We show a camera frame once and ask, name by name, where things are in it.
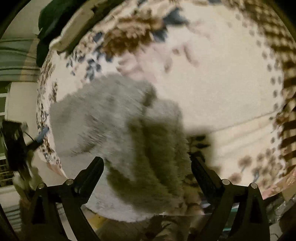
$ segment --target window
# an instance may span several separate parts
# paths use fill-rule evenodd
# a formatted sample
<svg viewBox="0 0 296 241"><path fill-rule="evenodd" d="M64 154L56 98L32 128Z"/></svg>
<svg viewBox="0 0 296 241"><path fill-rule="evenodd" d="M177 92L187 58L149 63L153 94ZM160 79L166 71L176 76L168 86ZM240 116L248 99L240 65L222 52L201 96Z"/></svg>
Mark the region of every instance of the window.
<svg viewBox="0 0 296 241"><path fill-rule="evenodd" d="M0 125L5 118L7 111L7 96L10 89L10 82L0 81ZM13 185L13 172L9 171L6 158L4 155L4 148L0 143L0 188Z"/></svg>

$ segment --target fuzzy cloth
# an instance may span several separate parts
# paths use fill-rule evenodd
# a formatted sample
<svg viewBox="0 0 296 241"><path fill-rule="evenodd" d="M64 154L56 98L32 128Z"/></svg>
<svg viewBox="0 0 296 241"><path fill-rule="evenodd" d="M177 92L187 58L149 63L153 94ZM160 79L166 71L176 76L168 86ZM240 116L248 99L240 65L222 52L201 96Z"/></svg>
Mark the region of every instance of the fuzzy cloth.
<svg viewBox="0 0 296 241"><path fill-rule="evenodd" d="M153 86L119 75L94 80L50 109L56 152L69 178L95 156L105 170L87 207L119 221L184 215L188 145L179 107Z"/></svg>

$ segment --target gray towel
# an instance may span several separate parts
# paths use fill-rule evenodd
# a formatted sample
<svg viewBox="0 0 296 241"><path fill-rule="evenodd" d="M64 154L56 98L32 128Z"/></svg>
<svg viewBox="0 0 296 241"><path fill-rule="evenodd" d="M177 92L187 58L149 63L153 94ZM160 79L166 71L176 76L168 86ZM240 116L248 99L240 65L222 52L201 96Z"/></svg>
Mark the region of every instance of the gray towel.
<svg viewBox="0 0 296 241"><path fill-rule="evenodd" d="M50 123L69 178L95 156L104 159L89 209L126 222L184 214L182 180L190 160L181 112L158 99L150 83L119 75L93 80L54 103Z"/></svg>

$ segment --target green curtain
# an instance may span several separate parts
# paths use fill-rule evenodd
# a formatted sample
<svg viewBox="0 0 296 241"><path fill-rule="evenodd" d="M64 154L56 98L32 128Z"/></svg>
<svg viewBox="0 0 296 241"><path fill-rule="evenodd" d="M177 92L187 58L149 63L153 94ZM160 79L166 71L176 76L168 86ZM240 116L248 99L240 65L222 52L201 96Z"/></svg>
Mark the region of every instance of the green curtain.
<svg viewBox="0 0 296 241"><path fill-rule="evenodd" d="M36 65L38 39L0 40L0 81L36 82L39 67Z"/></svg>

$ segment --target black cable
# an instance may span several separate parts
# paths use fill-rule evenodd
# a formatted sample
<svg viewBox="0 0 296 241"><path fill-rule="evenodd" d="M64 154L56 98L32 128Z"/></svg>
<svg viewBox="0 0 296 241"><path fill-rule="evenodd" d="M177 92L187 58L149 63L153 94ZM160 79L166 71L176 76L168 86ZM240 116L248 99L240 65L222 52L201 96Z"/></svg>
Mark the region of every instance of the black cable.
<svg viewBox="0 0 296 241"><path fill-rule="evenodd" d="M24 133L26 133L27 136L29 136L31 138L31 140L34 141L34 139L27 132L24 131Z"/></svg>

